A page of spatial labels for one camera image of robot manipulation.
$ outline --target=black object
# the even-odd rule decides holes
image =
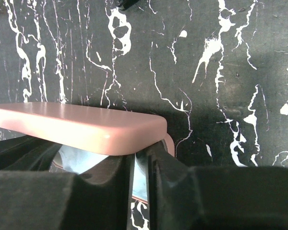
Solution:
[[[0,170],[49,170],[61,146],[31,136],[0,141]]]
[[[134,155],[108,157],[86,172],[87,182],[73,173],[0,171],[0,229],[125,230],[133,163]]]
[[[122,11],[128,9],[135,3],[137,3],[139,0],[114,0],[115,5]]]
[[[146,164],[151,230],[288,229],[288,169],[188,168],[161,142],[137,157]]]

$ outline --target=pink lid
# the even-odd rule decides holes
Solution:
[[[0,104],[0,127],[105,155],[133,154],[167,135],[161,116],[49,102]]]

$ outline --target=light blue surface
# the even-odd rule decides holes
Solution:
[[[63,145],[59,150],[63,169],[77,174],[84,173],[108,156]],[[146,176],[137,161],[134,164],[132,195],[147,201]]]

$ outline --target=black marble surface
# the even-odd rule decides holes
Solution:
[[[161,115],[189,166],[288,167],[288,0],[0,0],[0,103],[34,101]]]

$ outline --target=light blue object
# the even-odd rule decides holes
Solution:
[[[77,174],[84,173],[108,157],[106,155],[100,155],[66,145],[61,147],[59,153],[63,169]],[[132,196],[147,201],[146,176],[137,161],[135,161],[134,164]]]

